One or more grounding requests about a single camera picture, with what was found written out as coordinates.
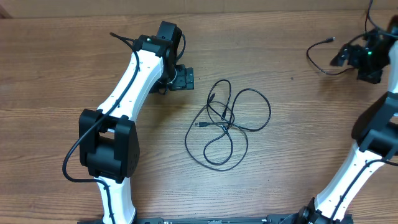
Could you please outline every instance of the usb connector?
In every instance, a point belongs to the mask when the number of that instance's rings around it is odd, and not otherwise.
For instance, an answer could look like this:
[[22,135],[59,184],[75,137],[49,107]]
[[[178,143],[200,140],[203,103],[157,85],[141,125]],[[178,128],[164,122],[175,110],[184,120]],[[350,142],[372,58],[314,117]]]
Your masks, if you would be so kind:
[[211,125],[213,123],[209,123],[209,122],[196,122],[195,123],[195,127],[207,127],[209,125]]

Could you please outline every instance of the cable plug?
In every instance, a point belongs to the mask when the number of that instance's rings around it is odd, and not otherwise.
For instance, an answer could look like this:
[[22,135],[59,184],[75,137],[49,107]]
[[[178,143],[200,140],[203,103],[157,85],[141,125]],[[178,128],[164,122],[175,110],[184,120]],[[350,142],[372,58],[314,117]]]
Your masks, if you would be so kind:
[[226,116],[226,108],[225,108],[225,110],[224,110],[224,112],[223,112],[222,117],[225,118],[225,116]]
[[330,43],[330,42],[333,42],[334,40],[335,40],[334,37],[329,37],[326,40],[324,40],[324,43]]
[[116,37],[116,38],[119,37],[119,35],[115,34],[114,32],[110,32],[109,34],[110,34],[112,37]]
[[216,96],[216,93],[213,93],[213,94],[210,96],[210,98],[209,98],[209,100],[207,101],[207,103],[211,103],[211,102],[213,101],[213,99],[214,99],[215,96]]
[[195,127],[207,127],[211,124],[212,123],[210,123],[210,122],[197,122],[197,123],[195,123]]
[[228,132],[228,130],[226,129],[226,126],[224,126],[223,124],[221,125],[221,128],[223,129],[223,131],[224,131],[225,133]]

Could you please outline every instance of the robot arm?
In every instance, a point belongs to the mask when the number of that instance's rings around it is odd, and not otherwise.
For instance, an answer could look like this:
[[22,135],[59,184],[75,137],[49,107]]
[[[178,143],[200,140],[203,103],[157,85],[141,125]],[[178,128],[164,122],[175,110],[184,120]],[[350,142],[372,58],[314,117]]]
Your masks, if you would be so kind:
[[370,176],[384,165],[381,161],[388,161],[398,154],[398,125],[390,122],[398,113],[398,41],[390,48],[389,58],[388,92],[358,118],[351,134],[355,142],[349,156],[328,186],[301,209],[296,224],[328,224],[331,219],[344,220],[352,199]]
[[[99,130],[80,143],[81,164],[87,166],[90,175],[109,186],[113,217],[117,224],[131,224],[136,214],[131,200],[130,176],[135,171],[139,158],[135,121],[146,96],[161,88],[193,89],[193,69],[175,64],[181,36],[182,32],[175,24],[162,22],[156,36],[142,35],[134,41],[132,49],[136,51],[140,63],[134,82]],[[79,120],[80,136],[114,106],[132,79],[137,61],[133,53],[126,72],[108,99],[96,111],[82,112]],[[107,131],[114,133],[114,139],[100,136],[100,133]],[[112,219],[107,192],[102,184],[98,183],[98,186],[104,217],[88,223],[110,224]]]

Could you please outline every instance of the wood grain surface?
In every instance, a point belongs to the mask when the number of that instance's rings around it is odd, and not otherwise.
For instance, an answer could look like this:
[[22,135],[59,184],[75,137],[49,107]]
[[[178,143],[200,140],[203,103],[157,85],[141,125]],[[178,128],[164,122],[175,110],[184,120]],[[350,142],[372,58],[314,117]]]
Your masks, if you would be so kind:
[[[382,27],[397,11],[374,11]],[[363,11],[112,16],[0,20],[0,223],[76,223],[102,217],[96,184],[67,181],[65,154],[78,136],[84,108],[95,109],[112,92],[130,50],[109,32],[138,38],[155,35],[161,21],[187,36],[181,59],[195,70],[195,90],[149,95],[137,119],[141,156],[132,176],[139,218],[258,217],[293,213],[316,196],[349,152],[356,118],[387,88],[356,80],[356,72],[327,77],[305,58],[308,46],[336,37],[310,54],[319,65],[363,30]],[[196,164],[184,135],[208,91],[219,79],[233,97],[255,88],[272,105],[263,130],[248,133],[249,152],[228,172]],[[225,85],[216,100],[226,100]],[[243,94],[236,122],[260,126],[267,117],[259,96]],[[200,121],[208,121],[205,116]],[[203,146],[220,133],[194,128],[188,137],[201,161]],[[235,153],[244,138],[231,131]],[[210,151],[228,155],[226,139]],[[89,177],[74,153],[70,175]],[[380,168],[349,206],[356,223],[398,223],[397,169]]]
[[[12,18],[81,17],[216,12],[365,10],[369,0],[0,0]],[[377,0],[373,9],[396,9]]]

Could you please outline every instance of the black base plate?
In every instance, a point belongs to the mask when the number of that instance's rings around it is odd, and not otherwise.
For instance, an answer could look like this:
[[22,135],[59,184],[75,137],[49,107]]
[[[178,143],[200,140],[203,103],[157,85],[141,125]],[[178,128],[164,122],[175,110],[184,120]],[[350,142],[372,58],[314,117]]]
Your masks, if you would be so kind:
[[[134,224],[293,224],[297,214],[268,215],[256,218],[184,218],[168,220],[163,218],[138,218]],[[78,222],[78,224],[103,224],[102,220]],[[351,215],[346,215],[340,224],[354,224]]]

